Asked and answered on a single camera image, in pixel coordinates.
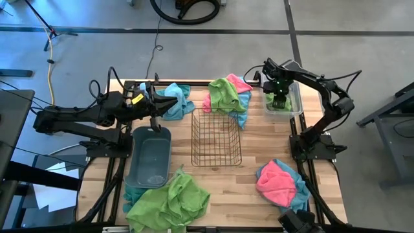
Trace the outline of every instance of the yellow tape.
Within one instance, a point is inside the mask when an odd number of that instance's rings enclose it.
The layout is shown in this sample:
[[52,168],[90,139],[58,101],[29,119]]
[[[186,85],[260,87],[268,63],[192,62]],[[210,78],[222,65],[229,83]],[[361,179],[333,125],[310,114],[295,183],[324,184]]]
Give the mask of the yellow tape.
[[141,101],[141,99],[143,99],[143,97],[144,96],[142,94],[139,94],[137,97],[131,100],[132,104],[138,103],[139,101]]

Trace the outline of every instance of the gray floor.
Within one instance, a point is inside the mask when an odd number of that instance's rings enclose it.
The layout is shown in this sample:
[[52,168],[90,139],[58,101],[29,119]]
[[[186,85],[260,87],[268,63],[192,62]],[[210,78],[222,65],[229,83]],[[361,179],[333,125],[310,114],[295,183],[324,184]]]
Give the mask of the gray floor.
[[[116,0],[33,1],[50,21],[62,27],[156,28],[158,17],[148,1],[138,0],[131,8]],[[409,0],[291,0],[297,30],[414,30],[414,3]],[[173,1],[163,0],[163,9],[173,14]],[[199,4],[189,17],[206,12]],[[3,25],[39,25],[22,1],[0,13]],[[288,29],[283,0],[228,0],[213,21],[194,27],[177,27],[163,21],[161,28]],[[97,79],[105,86],[109,66],[122,78],[142,78],[153,48],[154,34],[80,34],[60,36],[54,44],[52,83],[58,105],[86,105],[92,101],[87,85]],[[36,96],[50,100],[47,89],[49,54],[43,52],[45,35],[29,32],[0,32],[0,66],[32,69],[32,78],[4,78],[19,88],[33,89]],[[238,75],[267,57],[283,62],[293,58],[289,36],[230,34],[161,34],[150,77],[218,78]],[[350,223],[359,227],[413,231],[414,186],[383,191],[378,182],[392,179],[395,171],[374,125],[364,129],[354,123],[390,101],[393,94],[413,81],[412,37],[298,36],[304,68],[338,76],[357,69],[363,73],[351,87],[356,105],[348,121],[331,134],[349,149],[338,157],[342,194]],[[345,86],[347,80],[340,80]],[[32,129],[34,117],[25,124],[18,146],[49,153],[81,140],[71,135],[41,135]],[[14,160],[31,164],[32,156],[16,151]]]

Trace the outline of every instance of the wooden tabletop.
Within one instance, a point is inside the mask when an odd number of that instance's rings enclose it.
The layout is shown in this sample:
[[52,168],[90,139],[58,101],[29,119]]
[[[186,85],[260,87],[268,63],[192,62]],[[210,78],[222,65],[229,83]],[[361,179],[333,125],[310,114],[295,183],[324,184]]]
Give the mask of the wooden tabletop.
[[[111,91],[122,92],[116,80],[111,80]],[[191,87],[188,100],[193,101],[196,107],[201,107],[207,93],[207,87]],[[320,99],[314,89],[304,85],[300,85],[300,93],[306,123],[311,126],[323,115]],[[292,160],[289,149],[288,137],[291,134],[289,121],[280,122],[268,118],[263,120],[264,115],[261,92],[254,88],[245,130],[240,131],[243,158],[241,165],[213,168],[191,165],[191,114],[187,114],[183,120],[159,120],[161,126],[171,131],[172,136],[169,172],[173,173],[183,164],[184,172],[192,175],[199,186],[211,193],[206,215],[196,219],[191,226],[280,227],[279,208],[264,200],[256,191],[255,172],[271,159],[279,159],[295,170],[296,163]],[[149,119],[133,122],[133,129],[139,126],[149,126]],[[97,158],[85,172],[79,194],[77,219],[83,217],[100,196],[104,187],[107,164],[108,159]],[[131,159],[127,159],[124,176],[129,173],[130,164]],[[346,222],[340,186],[332,164],[327,161],[314,161],[314,166],[321,196],[338,218]],[[122,212],[122,205],[125,203],[122,197],[124,190],[123,183],[116,217],[117,225],[128,225],[125,220],[126,214]],[[112,194],[108,198],[105,219],[109,217]],[[310,208],[313,211],[315,209],[312,198]]]

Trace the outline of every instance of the wire basket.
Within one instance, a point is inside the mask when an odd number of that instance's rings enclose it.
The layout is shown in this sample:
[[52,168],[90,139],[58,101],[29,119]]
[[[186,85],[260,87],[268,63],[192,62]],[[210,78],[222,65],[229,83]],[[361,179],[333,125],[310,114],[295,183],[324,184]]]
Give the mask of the wire basket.
[[193,166],[236,166],[241,164],[237,113],[195,109],[191,114],[191,163]]

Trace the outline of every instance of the clear plastic container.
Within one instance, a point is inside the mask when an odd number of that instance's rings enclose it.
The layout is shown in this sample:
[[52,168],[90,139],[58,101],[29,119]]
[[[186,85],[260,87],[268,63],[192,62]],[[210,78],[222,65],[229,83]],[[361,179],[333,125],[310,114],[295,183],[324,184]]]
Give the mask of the clear plastic container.
[[[262,83],[268,81],[264,74],[261,74],[261,81]],[[290,100],[290,105],[292,106],[290,111],[286,111],[284,109],[274,109],[270,104],[268,104],[266,94],[262,93],[262,96],[263,108],[265,109],[267,117],[275,118],[277,120],[290,120],[292,117],[298,116],[303,112],[298,82],[293,82],[289,86],[289,94],[286,96]]]

